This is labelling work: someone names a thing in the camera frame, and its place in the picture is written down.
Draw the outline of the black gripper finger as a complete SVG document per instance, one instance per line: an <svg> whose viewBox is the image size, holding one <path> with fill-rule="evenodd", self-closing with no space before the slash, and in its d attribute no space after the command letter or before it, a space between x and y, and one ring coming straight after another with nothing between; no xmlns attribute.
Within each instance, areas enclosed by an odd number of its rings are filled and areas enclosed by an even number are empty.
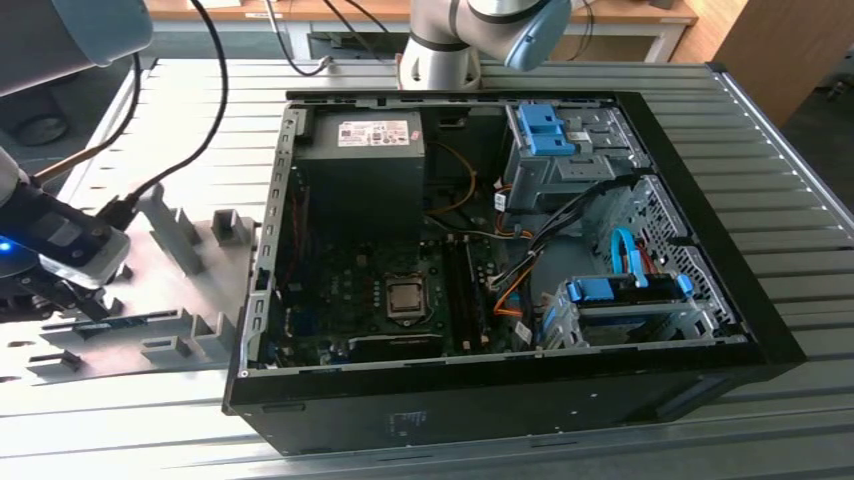
<svg viewBox="0 0 854 480"><path fill-rule="evenodd" d="M68 306L70 296L62 287L43 289L47 297L27 290L22 285L2 286L2 322L28 322L48 319Z"/></svg>
<svg viewBox="0 0 854 480"><path fill-rule="evenodd" d="M79 285L68 285L68 290L74 301L63 310L64 318L83 316L90 320L103 320L110 316L108 308L99 298L99 295L103 294L102 290L90 290Z"/></svg>

